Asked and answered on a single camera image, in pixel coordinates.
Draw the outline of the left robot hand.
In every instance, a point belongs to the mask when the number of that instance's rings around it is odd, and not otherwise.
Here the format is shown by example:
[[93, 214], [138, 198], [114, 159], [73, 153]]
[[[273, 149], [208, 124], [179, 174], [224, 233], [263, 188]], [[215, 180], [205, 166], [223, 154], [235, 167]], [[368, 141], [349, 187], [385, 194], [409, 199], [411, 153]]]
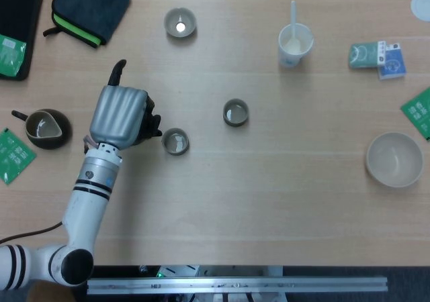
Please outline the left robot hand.
[[113, 67], [107, 85], [101, 90], [89, 128], [98, 144], [109, 144], [119, 150], [161, 137], [161, 116], [154, 114], [155, 102], [147, 91], [120, 84], [125, 59]]

